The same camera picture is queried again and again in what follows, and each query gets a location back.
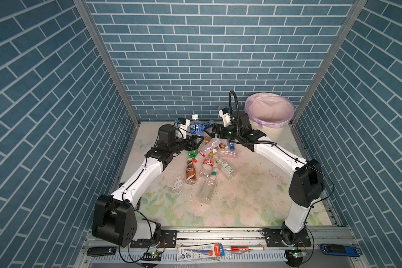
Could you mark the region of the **blue label water bottle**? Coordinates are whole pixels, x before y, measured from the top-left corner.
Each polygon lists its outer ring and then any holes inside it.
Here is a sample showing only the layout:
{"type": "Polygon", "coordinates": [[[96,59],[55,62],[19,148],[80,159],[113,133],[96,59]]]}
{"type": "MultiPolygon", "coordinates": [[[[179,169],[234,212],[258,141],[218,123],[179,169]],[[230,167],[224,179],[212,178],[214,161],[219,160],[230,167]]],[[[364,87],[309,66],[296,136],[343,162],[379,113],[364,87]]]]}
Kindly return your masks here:
{"type": "Polygon", "coordinates": [[[211,123],[209,121],[202,122],[199,120],[198,115],[192,115],[191,123],[189,125],[190,133],[193,135],[205,136],[206,135],[205,129],[208,128],[210,125],[211,123]]]}

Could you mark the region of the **brown coffee drink bottle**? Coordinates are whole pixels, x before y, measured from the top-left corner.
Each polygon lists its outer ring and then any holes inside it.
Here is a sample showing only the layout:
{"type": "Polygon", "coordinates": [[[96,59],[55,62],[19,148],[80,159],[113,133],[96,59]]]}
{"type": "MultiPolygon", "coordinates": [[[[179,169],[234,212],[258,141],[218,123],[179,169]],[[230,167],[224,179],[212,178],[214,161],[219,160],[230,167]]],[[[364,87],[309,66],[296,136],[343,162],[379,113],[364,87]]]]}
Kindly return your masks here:
{"type": "Polygon", "coordinates": [[[191,157],[186,159],[186,179],[185,182],[189,185],[193,185],[197,181],[197,173],[194,167],[194,162],[191,157]]]}

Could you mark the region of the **red label cola bottle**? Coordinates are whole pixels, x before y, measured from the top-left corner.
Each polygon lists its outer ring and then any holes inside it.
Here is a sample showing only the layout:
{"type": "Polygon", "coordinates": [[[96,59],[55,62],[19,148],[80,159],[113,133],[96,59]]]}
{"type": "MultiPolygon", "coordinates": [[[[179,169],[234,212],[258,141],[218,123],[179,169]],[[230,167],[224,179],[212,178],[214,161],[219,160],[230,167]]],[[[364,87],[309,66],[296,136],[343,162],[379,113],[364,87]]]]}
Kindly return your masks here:
{"type": "Polygon", "coordinates": [[[213,169],[213,157],[214,157],[214,154],[210,153],[203,160],[201,170],[199,172],[199,175],[201,177],[207,178],[211,175],[211,171],[213,169]]]}

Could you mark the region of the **clear bottle green cap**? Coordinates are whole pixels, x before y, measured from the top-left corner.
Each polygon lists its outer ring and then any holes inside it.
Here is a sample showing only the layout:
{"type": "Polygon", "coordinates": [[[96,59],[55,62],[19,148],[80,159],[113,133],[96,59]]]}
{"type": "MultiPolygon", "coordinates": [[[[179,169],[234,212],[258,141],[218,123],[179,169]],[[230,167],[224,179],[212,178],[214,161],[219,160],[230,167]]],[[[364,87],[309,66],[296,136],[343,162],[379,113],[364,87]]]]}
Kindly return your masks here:
{"type": "Polygon", "coordinates": [[[217,186],[217,174],[219,169],[213,168],[211,175],[205,180],[201,191],[198,194],[198,200],[203,203],[210,203],[217,186]]]}

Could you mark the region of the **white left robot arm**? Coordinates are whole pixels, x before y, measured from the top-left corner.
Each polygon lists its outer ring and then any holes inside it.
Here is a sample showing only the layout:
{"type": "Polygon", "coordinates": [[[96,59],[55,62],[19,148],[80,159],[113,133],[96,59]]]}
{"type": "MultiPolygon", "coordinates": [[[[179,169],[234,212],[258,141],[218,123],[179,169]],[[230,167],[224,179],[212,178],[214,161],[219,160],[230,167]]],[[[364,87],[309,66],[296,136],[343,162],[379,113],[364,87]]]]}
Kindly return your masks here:
{"type": "Polygon", "coordinates": [[[171,163],[175,154],[196,150],[204,141],[202,136],[185,139],[159,138],[146,154],[137,171],[111,195],[101,195],[94,205],[92,235],[120,247],[144,240],[157,244],[161,224],[152,220],[137,220],[137,205],[150,184],[171,163]]]}

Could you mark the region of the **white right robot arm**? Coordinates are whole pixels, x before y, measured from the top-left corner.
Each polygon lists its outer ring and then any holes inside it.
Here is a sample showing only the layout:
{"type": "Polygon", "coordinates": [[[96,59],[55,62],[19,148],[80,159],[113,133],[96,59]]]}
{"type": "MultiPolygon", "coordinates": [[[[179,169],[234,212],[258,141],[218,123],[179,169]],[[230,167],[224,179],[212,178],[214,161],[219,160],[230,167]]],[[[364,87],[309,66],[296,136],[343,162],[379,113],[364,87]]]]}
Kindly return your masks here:
{"type": "Polygon", "coordinates": [[[267,134],[253,129],[245,113],[241,116],[237,112],[226,113],[222,119],[223,124],[210,124],[205,133],[210,137],[236,140],[284,171],[290,178],[288,193],[292,203],[282,230],[290,235],[302,233],[310,210],[321,201],[320,195],[325,189],[325,175],[320,163],[315,159],[297,157],[279,147],[267,134]]]}

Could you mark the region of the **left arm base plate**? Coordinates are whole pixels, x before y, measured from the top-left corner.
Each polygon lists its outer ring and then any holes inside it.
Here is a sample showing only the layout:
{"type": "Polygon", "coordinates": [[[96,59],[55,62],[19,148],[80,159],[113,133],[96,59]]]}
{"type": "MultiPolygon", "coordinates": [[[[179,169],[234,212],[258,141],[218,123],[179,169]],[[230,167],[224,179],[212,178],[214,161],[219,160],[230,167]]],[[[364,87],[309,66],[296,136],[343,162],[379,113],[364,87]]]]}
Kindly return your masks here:
{"type": "Polygon", "coordinates": [[[175,248],[177,240],[177,230],[161,230],[155,232],[152,239],[133,240],[130,248],[147,249],[148,246],[159,248],[175,248]]]}

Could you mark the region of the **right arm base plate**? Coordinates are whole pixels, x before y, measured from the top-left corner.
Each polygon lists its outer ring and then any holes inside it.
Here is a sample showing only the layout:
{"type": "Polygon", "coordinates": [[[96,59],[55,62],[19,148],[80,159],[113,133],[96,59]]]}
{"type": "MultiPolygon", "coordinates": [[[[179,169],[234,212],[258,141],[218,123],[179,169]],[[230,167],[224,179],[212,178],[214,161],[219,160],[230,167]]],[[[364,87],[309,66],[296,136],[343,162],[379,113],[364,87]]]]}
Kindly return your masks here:
{"type": "Polygon", "coordinates": [[[293,233],[288,229],[263,228],[261,234],[265,237],[267,247],[312,246],[312,241],[306,228],[303,228],[298,233],[293,233]]]}

